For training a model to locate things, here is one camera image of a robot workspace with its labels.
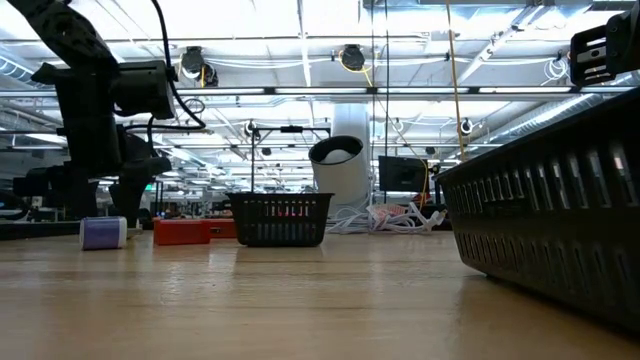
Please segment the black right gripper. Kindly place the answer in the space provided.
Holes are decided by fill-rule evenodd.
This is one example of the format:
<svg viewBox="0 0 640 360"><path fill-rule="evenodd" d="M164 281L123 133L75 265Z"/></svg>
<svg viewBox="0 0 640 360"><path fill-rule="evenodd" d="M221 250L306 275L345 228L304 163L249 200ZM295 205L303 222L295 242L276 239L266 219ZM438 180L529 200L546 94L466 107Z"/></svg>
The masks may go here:
<svg viewBox="0 0 640 360"><path fill-rule="evenodd" d="M605 25L571 39L570 78L576 86L610 81L640 70L640 8L612 16Z"/></svg>

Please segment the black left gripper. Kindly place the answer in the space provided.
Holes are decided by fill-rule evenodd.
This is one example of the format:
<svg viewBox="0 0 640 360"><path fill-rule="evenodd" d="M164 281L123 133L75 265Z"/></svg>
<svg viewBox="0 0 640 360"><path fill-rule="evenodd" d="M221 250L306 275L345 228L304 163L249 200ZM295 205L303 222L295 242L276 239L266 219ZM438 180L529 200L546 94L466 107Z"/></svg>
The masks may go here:
<svg viewBox="0 0 640 360"><path fill-rule="evenodd" d="M118 138L109 73L90 68L63 69L45 63L32 79L55 87L63 119L59 134L67 140L71 166L91 175L118 170L118 182L109 186L109 193L116 214L126 219L128 228L135 228L146 186L156 176L170 171L171 161L159 156L135 134L121 132ZM73 214L79 218L96 217L98 183L81 171L71 171L66 183L65 199Z"/></svg>

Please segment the red stapler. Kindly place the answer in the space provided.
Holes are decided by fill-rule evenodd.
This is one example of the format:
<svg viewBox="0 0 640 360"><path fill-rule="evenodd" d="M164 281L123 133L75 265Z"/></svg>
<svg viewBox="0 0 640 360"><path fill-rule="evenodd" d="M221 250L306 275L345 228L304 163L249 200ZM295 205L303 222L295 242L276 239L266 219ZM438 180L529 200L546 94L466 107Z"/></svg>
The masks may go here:
<svg viewBox="0 0 640 360"><path fill-rule="evenodd" d="M157 220L154 222L153 242L157 246L209 244L200 220Z"/></svg>

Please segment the purple white cylindrical container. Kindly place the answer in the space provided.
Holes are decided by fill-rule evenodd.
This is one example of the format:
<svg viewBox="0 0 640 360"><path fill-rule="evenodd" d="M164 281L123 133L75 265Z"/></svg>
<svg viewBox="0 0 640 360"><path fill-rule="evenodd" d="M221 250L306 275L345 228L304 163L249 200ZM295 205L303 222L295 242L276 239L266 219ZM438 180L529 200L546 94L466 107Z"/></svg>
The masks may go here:
<svg viewBox="0 0 640 360"><path fill-rule="evenodd" d="M127 220L120 216L84 218L79 242L83 251L121 249L127 242Z"/></svg>

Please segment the dark background monitor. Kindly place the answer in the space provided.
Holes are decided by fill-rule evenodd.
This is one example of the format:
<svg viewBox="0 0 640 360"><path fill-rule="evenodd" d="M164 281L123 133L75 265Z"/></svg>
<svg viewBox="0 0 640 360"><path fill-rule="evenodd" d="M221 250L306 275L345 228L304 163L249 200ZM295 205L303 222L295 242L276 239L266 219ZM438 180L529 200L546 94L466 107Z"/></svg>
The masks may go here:
<svg viewBox="0 0 640 360"><path fill-rule="evenodd" d="M13 179L13 193L19 197L45 196L50 189L49 181L42 176L25 176Z"/></svg>

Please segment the black slotted plastic basket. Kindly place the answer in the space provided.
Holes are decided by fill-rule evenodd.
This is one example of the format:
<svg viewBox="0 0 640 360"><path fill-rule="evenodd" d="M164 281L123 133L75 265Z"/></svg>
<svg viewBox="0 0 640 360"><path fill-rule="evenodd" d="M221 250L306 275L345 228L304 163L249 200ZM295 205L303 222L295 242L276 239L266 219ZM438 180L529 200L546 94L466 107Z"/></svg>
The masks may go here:
<svg viewBox="0 0 640 360"><path fill-rule="evenodd" d="M237 240L247 247L316 247L324 240L332 193L228 193ZM278 201L304 202L301 221L276 221L268 206Z"/></svg>
<svg viewBox="0 0 640 360"><path fill-rule="evenodd" d="M640 335L640 87L436 180L465 265Z"/></svg>

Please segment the black monitor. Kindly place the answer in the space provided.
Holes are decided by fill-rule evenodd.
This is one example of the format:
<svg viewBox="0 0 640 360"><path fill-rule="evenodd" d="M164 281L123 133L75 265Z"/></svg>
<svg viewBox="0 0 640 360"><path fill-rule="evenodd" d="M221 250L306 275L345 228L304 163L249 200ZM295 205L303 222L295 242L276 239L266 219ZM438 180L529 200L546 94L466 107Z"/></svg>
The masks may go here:
<svg viewBox="0 0 640 360"><path fill-rule="evenodd" d="M379 188L387 192L426 192L427 161L419 158L379 156Z"/></svg>

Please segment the long ceiling light bar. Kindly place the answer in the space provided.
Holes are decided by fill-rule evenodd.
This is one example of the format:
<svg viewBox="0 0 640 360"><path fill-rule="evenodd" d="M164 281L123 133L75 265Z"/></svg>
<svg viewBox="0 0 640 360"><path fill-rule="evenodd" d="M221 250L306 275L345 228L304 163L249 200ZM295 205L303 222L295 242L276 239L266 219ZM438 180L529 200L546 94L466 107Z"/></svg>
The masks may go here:
<svg viewBox="0 0 640 360"><path fill-rule="evenodd" d="M605 85L590 87L252 87L252 88L184 88L178 93L185 96L251 96L251 95L454 95L458 94L515 94L515 95L564 95L564 94L619 94L634 89L630 85Z"/></svg>

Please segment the white cylinder with black rim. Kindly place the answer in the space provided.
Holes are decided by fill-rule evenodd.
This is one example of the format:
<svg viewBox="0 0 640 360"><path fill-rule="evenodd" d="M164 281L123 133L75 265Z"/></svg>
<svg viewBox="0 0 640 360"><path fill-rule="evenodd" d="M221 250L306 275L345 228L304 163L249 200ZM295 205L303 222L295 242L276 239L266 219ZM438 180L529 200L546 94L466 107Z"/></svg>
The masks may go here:
<svg viewBox="0 0 640 360"><path fill-rule="evenodd" d="M315 144L308 153L321 193L333 193L332 206L364 200L369 191L369 166L363 142L339 135Z"/></svg>

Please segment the white round column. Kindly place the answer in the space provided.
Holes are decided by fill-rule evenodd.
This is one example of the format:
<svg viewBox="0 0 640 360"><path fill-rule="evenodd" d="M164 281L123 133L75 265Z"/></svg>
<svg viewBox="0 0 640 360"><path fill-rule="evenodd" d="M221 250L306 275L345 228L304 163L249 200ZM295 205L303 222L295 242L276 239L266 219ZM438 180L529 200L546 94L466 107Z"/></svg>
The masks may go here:
<svg viewBox="0 0 640 360"><path fill-rule="evenodd" d="M348 135L359 139L369 149L369 114L366 103L338 103L334 105L332 136Z"/></svg>

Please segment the silver ventilation duct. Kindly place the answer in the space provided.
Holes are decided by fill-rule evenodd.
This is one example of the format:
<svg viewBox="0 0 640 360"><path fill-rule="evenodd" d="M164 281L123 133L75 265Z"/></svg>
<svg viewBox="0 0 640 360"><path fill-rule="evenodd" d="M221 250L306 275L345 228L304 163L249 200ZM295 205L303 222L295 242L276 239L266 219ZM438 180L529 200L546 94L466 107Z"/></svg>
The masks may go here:
<svg viewBox="0 0 640 360"><path fill-rule="evenodd" d="M475 143L489 144L512 141L516 137L537 131L615 96L617 93L590 93L575 95L559 102L546 103L508 121L502 127L491 130L487 135L476 139Z"/></svg>

